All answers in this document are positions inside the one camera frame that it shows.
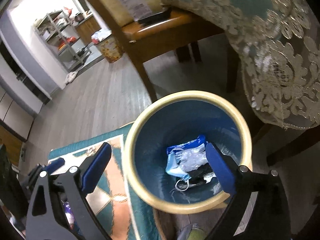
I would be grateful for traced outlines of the clear plastic bag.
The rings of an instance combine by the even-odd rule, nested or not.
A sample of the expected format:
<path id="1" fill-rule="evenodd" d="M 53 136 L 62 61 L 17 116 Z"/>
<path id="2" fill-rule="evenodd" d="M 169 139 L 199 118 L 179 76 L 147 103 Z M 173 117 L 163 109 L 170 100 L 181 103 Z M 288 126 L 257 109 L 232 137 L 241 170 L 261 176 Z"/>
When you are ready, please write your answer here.
<path id="1" fill-rule="evenodd" d="M 205 144 L 201 144 L 195 148 L 182 150 L 175 155 L 178 165 L 184 172 L 196 170 L 200 166 L 208 163 Z"/>

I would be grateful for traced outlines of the light blue face mask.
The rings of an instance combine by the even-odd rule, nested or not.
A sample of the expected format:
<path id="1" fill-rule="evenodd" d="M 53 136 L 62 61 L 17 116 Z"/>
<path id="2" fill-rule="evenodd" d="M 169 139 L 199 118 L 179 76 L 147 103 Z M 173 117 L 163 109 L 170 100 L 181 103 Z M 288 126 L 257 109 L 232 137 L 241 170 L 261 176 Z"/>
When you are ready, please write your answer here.
<path id="1" fill-rule="evenodd" d="M 189 180 L 191 176 L 187 172 L 184 172 L 180 165 L 178 165 L 176 154 L 180 152 L 183 152 L 182 148 L 174 148 L 168 154 L 165 171 L 168 175 L 178 178 L 178 181 L 176 181 L 175 184 L 175 189 L 177 191 L 186 191 L 189 189 Z"/>

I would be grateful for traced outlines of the teal patterned floor rug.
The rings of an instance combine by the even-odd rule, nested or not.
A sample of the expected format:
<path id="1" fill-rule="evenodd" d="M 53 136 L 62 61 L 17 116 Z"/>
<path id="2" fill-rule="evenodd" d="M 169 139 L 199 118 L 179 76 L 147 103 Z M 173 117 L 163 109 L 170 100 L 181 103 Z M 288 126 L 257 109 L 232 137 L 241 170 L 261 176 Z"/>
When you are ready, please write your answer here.
<path id="1" fill-rule="evenodd" d="M 104 142 L 110 144 L 111 159 L 93 193 L 87 195 L 87 202 L 112 239 L 161 239 L 152 207 L 136 195 L 123 170 L 124 143 L 131 126 L 51 150 L 48 162 L 63 158 L 65 164 L 57 173 L 64 173 L 94 155 Z"/>

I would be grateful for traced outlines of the blue plastic wrapper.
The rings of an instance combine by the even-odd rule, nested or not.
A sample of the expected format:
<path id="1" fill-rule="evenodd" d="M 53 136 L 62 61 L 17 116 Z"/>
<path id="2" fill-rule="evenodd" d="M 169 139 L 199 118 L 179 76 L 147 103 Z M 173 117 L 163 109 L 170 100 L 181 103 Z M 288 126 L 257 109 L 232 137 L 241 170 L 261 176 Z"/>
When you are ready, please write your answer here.
<path id="1" fill-rule="evenodd" d="M 199 135 L 196 139 L 193 139 L 189 142 L 167 147 L 166 153 L 167 155 L 169 155 L 172 151 L 176 152 L 176 150 L 178 149 L 186 150 L 186 149 L 196 148 L 201 146 L 202 144 L 206 145 L 207 143 L 208 142 L 206 140 L 206 137 L 204 135 Z"/>

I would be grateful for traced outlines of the blue bin with cream rim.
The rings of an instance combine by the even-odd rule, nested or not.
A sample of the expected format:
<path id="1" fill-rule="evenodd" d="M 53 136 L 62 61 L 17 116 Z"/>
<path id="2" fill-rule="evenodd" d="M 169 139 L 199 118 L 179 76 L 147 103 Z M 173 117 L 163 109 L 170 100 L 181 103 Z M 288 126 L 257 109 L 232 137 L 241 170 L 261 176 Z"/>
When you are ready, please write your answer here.
<path id="1" fill-rule="evenodd" d="M 150 206 L 173 214 L 199 213 L 226 205 L 229 194 L 217 179 L 181 192 L 166 173 L 166 149 L 204 135 L 238 165 L 252 167 L 252 139 L 238 109 L 226 99 L 188 90 L 165 96 L 146 108 L 131 126 L 122 160 L 131 189 Z"/>

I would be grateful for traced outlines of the white slippers on floor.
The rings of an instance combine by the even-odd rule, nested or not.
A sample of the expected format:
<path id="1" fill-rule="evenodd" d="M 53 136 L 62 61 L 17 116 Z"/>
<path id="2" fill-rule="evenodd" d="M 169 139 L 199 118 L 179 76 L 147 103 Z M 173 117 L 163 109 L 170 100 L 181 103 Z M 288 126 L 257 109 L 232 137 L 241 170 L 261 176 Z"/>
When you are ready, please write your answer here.
<path id="1" fill-rule="evenodd" d="M 73 80 L 77 77 L 77 74 L 78 74 L 78 71 L 68 73 L 65 79 L 65 85 L 73 82 Z"/>

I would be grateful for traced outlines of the orange patterned waste bin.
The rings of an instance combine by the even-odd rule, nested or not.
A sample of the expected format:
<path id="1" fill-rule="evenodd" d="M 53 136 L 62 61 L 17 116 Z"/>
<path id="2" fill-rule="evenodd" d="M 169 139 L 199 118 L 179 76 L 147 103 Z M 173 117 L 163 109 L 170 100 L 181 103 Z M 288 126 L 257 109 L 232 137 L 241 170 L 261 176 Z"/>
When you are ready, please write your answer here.
<path id="1" fill-rule="evenodd" d="M 118 61 L 124 51 L 109 29 L 100 29 L 91 36 L 92 42 L 109 63 Z"/>

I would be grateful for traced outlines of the grey metal storage shelf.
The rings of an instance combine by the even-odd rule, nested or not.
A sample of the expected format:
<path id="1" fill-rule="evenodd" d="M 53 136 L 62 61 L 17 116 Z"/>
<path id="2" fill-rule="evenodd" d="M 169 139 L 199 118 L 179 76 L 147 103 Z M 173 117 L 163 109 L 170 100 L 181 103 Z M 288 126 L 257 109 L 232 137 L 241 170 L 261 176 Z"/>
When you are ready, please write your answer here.
<path id="1" fill-rule="evenodd" d="M 46 13 L 34 23 L 34 30 L 67 72 L 79 69 L 91 55 L 63 10 Z"/>

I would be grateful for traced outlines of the wooden kitchen cabinet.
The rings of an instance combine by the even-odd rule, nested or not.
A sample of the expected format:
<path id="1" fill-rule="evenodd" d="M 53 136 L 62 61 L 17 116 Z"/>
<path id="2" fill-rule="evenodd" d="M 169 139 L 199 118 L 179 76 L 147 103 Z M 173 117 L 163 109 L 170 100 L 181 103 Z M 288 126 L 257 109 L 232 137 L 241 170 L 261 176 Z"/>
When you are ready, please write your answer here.
<path id="1" fill-rule="evenodd" d="M 97 20 L 91 14 L 86 17 L 83 21 L 75 26 L 76 32 L 84 45 L 88 45 L 92 42 L 91 36 L 101 29 L 101 26 L 97 23 Z"/>

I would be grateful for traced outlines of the teal lace-trimmed tablecloth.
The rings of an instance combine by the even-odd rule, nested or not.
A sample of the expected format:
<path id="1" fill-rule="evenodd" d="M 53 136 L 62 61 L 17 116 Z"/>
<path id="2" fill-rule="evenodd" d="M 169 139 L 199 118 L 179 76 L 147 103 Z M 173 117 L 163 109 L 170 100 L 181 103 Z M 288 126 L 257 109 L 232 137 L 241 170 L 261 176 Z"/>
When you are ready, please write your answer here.
<path id="1" fill-rule="evenodd" d="M 256 116 L 282 128 L 319 125 L 319 21 L 306 0 L 161 0 L 224 30 Z"/>

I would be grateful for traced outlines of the wooden dining chair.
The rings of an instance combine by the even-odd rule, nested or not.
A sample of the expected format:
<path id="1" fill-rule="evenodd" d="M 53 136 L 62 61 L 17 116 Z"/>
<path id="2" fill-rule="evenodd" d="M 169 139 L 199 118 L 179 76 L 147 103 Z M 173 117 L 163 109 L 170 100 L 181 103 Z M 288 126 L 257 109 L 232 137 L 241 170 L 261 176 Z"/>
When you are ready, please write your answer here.
<path id="1" fill-rule="evenodd" d="M 173 9 L 168 20 L 147 27 L 137 22 L 121 27 L 100 0 L 88 1 L 127 53 L 152 102 L 157 101 L 157 95 L 144 68 L 145 62 L 187 45 L 191 46 L 193 57 L 199 62 L 201 54 L 197 42 L 223 33 L 218 26 L 178 8 Z"/>

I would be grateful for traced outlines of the black box on chair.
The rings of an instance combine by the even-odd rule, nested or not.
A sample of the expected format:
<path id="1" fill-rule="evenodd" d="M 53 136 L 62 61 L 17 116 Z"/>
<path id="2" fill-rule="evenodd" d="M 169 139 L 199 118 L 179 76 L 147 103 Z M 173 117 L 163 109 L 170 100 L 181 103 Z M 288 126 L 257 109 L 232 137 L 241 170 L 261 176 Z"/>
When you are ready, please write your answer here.
<path id="1" fill-rule="evenodd" d="M 147 26 L 147 25 L 158 23 L 158 22 L 162 22 L 170 18 L 171 12 L 172 12 L 172 8 L 167 7 L 167 8 L 164 8 L 164 10 L 161 12 L 158 12 L 156 14 L 153 14 L 145 18 L 141 18 L 140 20 L 138 20 L 138 23 L 144 26 Z"/>

